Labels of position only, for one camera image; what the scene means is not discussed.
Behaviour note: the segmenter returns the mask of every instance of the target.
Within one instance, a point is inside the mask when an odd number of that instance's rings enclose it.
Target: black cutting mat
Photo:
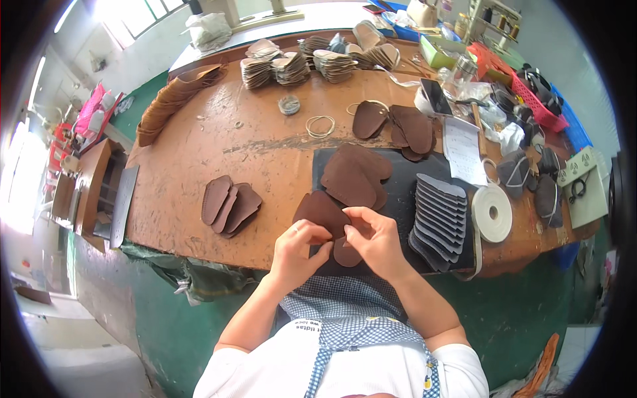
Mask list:
[[[375,152],[383,155],[392,162],[394,171],[392,176],[383,181],[383,186],[388,193],[387,204],[380,209],[379,213],[391,217],[396,220],[398,225],[398,236],[400,237],[401,246],[403,247],[403,255],[407,261],[421,274],[436,273],[420,255],[415,253],[407,243],[409,232],[412,230],[416,213],[415,192],[416,192],[416,173],[425,173],[433,178],[446,181],[454,185],[462,187],[467,193],[475,192],[476,188],[465,181],[457,178],[451,178],[449,171],[449,162],[444,155],[433,153],[426,160],[419,162],[410,162],[405,159],[400,150],[389,148],[370,148]],[[323,170],[329,158],[334,154],[336,148],[321,148],[314,151],[314,160],[312,163],[312,190],[325,190],[320,184],[323,176]],[[335,203],[340,207],[345,206],[339,201]],[[472,270],[474,268],[473,260],[473,223],[471,222],[471,206],[467,206],[467,226],[466,236],[464,237],[464,246],[456,264],[451,264],[449,271],[456,269]],[[319,246],[313,246],[310,253],[313,255],[319,249]],[[365,261],[351,268],[339,265],[333,256],[317,270],[314,275],[321,276],[360,276],[372,275],[372,270],[365,264]]]

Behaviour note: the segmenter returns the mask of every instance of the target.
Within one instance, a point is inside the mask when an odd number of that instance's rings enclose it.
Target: wooden workbench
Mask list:
[[[282,38],[277,44],[284,49],[284,44],[296,44],[296,38]],[[411,58],[417,47],[405,43],[400,43],[401,55]],[[413,106],[415,88],[396,85],[382,71],[354,71],[351,79],[336,85],[312,71],[311,79],[298,87],[271,83],[250,91],[242,84],[238,64],[246,47],[205,59],[207,63],[221,57],[229,60],[227,76],[185,105],[153,145],[140,148],[135,144],[127,163],[127,167],[140,165],[126,228],[133,243],[231,266],[269,269],[276,238],[289,227],[301,198],[311,190],[314,149],[344,142],[395,148],[389,124],[375,139],[356,139],[352,134],[354,117],[345,109],[367,99]],[[192,67],[202,64],[196,62]],[[401,64],[399,70],[409,75],[396,73],[396,77],[402,82],[414,80],[419,72],[405,62]],[[301,101],[300,111],[289,117],[282,115],[276,104],[287,94]],[[336,120],[336,130],[325,139],[313,139],[305,130],[306,121],[318,115]],[[239,121],[243,127],[234,128]],[[315,124],[324,129],[326,125]],[[558,154],[564,154],[559,147]],[[442,152],[441,137],[436,151]],[[491,159],[500,160],[497,144],[489,142],[488,152]],[[223,174],[229,174],[235,183],[252,184],[263,198],[257,218],[232,239],[221,238],[201,221],[205,186]],[[520,271],[541,252],[588,238],[599,225],[591,223],[573,231],[564,202],[564,227],[548,229],[536,214],[528,190],[512,201],[512,208],[513,229],[507,239],[496,245],[482,242],[480,276]]]

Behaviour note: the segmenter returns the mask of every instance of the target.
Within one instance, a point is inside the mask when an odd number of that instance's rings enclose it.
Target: mobile phone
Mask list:
[[[368,4],[366,6],[363,6],[363,8],[365,10],[368,10],[372,14],[382,14],[383,12],[385,12],[385,10],[383,10],[381,7],[375,6],[373,4]]]

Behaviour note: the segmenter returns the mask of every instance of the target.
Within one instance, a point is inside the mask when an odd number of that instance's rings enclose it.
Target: wooden handle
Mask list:
[[[484,158],[487,156],[487,138],[484,136],[484,129],[482,128],[482,122],[480,121],[478,105],[476,103],[472,103],[471,109],[473,110],[473,119],[476,122],[476,126],[480,129],[478,131],[478,148],[480,149],[480,157]]]

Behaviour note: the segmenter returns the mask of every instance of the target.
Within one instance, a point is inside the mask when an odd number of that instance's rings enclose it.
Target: power strip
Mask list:
[[[566,161],[566,169],[560,170],[557,174],[557,184],[560,187],[565,187],[595,167],[597,167],[597,160],[592,152],[592,147],[587,145],[586,148]]]

